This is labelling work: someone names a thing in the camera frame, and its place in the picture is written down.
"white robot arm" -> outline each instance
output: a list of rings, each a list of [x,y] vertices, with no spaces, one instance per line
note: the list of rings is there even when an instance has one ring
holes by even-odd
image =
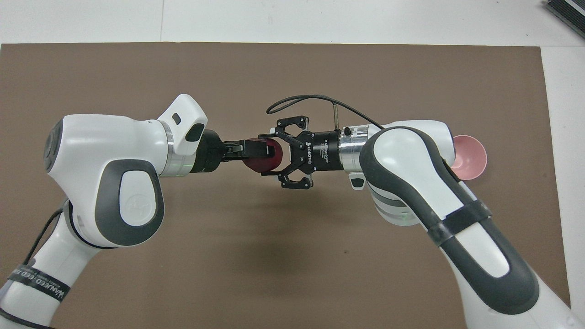
[[[158,120],[78,114],[57,123],[44,163],[68,200],[50,238],[2,288],[0,328],[47,328],[96,253],[152,237],[164,214],[159,176],[190,172],[206,124],[186,94]]]
[[[403,203],[447,257],[467,326],[585,328],[451,171],[434,138],[416,126],[405,122],[377,132],[364,144],[360,164],[378,212],[394,222],[393,207]]]

